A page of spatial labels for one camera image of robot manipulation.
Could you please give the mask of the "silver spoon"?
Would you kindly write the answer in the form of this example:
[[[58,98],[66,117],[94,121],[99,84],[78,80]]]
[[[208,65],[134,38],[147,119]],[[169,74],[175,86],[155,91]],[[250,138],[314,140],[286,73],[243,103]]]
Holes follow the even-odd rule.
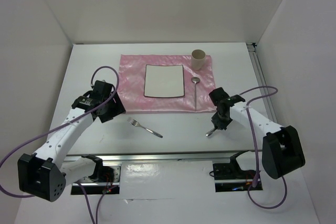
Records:
[[[197,84],[200,83],[199,77],[192,77],[191,81],[194,83],[194,108],[197,110]]]

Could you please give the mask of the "square white plate black rim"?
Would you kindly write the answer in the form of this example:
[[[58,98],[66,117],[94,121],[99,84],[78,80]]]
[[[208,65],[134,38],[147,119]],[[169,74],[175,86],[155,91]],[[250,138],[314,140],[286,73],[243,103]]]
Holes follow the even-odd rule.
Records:
[[[146,65],[144,96],[149,98],[180,98],[185,94],[182,65]]]

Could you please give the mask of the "beige ceramic cup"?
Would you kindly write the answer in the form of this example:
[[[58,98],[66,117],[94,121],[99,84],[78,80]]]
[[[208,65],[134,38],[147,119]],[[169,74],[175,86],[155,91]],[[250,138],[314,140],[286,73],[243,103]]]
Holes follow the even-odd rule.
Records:
[[[191,66],[193,70],[200,70],[205,63],[206,53],[203,50],[195,49],[191,54]]]

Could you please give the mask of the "pink satin rose placemat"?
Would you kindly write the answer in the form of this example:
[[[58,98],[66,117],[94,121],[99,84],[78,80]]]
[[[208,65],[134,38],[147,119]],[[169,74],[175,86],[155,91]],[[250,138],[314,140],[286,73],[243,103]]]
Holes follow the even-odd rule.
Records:
[[[200,70],[193,70],[190,55],[122,55],[119,65],[119,86],[117,93],[129,114],[133,113],[207,113],[216,110],[209,93],[215,87],[212,59],[206,56]],[[180,98],[149,98],[144,96],[146,65],[174,66],[184,69],[185,94]],[[194,108],[194,83],[192,77],[199,77],[197,84],[197,110]]]

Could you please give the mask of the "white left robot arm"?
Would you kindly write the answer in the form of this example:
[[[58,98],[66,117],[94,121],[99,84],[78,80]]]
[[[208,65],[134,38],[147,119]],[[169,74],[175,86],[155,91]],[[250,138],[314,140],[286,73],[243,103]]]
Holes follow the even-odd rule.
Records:
[[[33,154],[23,154],[18,162],[21,191],[54,202],[66,186],[84,177],[96,182],[113,178],[113,170],[103,160],[84,154],[64,164],[65,157],[82,133],[95,121],[108,122],[125,113],[114,85],[96,81],[91,91],[75,99],[61,129]]]

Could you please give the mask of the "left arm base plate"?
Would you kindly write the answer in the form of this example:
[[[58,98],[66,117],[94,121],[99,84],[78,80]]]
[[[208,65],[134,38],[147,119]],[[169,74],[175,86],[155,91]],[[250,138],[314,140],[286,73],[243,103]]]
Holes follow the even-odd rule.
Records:
[[[98,180],[94,181],[88,177],[84,177],[79,182],[84,187],[87,195],[117,195],[120,193],[120,175],[121,166],[112,165],[105,167],[103,174]]]

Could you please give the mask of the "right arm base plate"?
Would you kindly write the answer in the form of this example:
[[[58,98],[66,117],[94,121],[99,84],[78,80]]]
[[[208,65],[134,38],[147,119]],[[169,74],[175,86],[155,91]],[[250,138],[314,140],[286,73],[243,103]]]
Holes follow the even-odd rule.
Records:
[[[229,163],[215,163],[209,175],[214,178],[217,193],[238,192],[248,190],[256,171],[242,170],[239,165]]]

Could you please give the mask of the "silver table knife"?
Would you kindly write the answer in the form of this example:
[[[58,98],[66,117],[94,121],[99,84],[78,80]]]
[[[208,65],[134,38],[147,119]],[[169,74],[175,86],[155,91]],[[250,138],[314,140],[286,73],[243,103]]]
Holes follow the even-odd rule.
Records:
[[[208,131],[205,136],[206,137],[211,137],[213,135],[213,133],[217,130],[217,127],[214,127],[213,129],[211,129],[210,131]]]

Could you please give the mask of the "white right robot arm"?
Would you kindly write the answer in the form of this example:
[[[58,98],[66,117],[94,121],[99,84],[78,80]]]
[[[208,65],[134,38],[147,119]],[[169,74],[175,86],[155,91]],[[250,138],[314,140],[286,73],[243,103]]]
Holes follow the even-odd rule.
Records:
[[[226,130],[233,121],[251,129],[254,147],[262,140],[262,166],[273,179],[285,176],[306,164],[298,131],[293,126],[282,126],[263,116],[251,107],[251,103],[268,97],[261,95],[246,101],[240,94],[229,96],[223,88],[209,93],[216,107],[212,116],[213,129],[206,133],[210,137],[216,130]]]

